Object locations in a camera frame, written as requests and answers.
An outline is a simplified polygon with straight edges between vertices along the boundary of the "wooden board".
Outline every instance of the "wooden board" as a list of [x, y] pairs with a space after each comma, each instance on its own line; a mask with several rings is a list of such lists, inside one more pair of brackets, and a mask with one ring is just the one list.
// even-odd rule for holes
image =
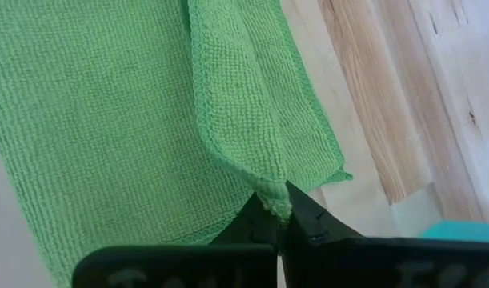
[[379, 177], [390, 203], [431, 174], [383, 31], [368, 1], [319, 1]]
[[346, 157], [351, 182], [322, 187], [328, 210], [367, 235], [397, 235], [387, 197], [355, 109], [339, 58], [315, 0], [283, 0], [283, 12], [313, 87]]
[[409, 4], [489, 221], [489, 0]]
[[424, 150], [430, 159], [443, 216], [482, 221], [476, 189], [456, 143], [440, 84], [436, 81], [410, 4], [407, 0], [373, 0], [373, 3]]

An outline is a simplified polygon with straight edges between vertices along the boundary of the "teal object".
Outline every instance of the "teal object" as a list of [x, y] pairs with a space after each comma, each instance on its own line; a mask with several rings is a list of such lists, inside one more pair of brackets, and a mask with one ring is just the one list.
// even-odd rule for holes
[[426, 230], [422, 237], [439, 240], [489, 242], [489, 224], [443, 221]]
[[279, 0], [0, 1], [0, 155], [61, 287], [104, 246], [207, 243], [257, 191], [350, 179]]

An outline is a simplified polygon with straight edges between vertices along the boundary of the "green microfiber towel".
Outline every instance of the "green microfiber towel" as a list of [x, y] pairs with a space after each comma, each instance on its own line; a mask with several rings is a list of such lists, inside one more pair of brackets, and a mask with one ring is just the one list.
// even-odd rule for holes
[[348, 179], [279, 0], [0, 1], [0, 154], [59, 286]]

